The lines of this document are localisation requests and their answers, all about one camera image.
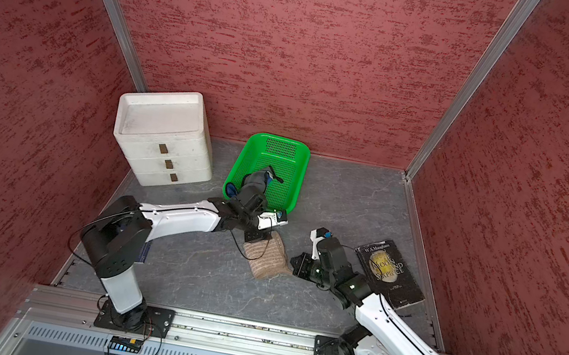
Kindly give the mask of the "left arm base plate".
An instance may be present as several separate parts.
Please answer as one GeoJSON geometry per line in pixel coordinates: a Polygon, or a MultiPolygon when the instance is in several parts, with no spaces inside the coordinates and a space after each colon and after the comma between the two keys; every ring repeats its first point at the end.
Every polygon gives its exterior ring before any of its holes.
{"type": "Polygon", "coordinates": [[[153,306],[138,306],[128,313],[120,314],[111,300],[101,305],[94,320],[95,328],[123,331],[143,336],[165,339],[170,331],[176,312],[172,309],[153,306]]]}

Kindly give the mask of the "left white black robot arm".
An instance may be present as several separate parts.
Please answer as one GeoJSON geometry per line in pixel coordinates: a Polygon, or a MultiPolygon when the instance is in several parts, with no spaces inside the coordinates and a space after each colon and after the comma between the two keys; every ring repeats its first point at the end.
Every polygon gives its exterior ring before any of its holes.
{"type": "Polygon", "coordinates": [[[241,188],[226,188],[228,197],[159,206],[138,203],[132,196],[116,200],[79,235],[90,265],[105,290],[101,311],[113,327],[126,332],[156,330],[137,283],[134,264],[150,241],[194,232],[241,230],[246,241],[270,240],[272,229],[287,222],[284,210],[268,209],[266,190],[283,184],[272,167],[247,174],[241,188]]]}

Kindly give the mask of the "brown striped dishcloth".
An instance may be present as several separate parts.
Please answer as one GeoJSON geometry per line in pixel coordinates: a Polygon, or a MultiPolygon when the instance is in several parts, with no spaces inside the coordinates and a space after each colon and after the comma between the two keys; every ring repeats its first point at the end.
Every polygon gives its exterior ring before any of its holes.
{"type": "Polygon", "coordinates": [[[279,233],[271,233],[270,240],[245,243],[243,247],[254,279],[270,280],[281,275],[292,275],[284,242],[279,233]]]}

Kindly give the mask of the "grey blue cloth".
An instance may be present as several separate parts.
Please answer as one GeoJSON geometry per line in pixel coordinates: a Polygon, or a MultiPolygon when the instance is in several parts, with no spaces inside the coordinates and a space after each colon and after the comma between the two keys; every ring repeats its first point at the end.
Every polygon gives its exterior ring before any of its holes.
{"type": "Polygon", "coordinates": [[[278,177],[272,166],[263,168],[259,171],[250,173],[243,177],[240,186],[236,186],[233,182],[227,182],[225,186],[225,194],[228,198],[239,200],[243,206],[266,207],[267,198],[266,190],[273,182],[284,183],[284,180],[278,177]]]}

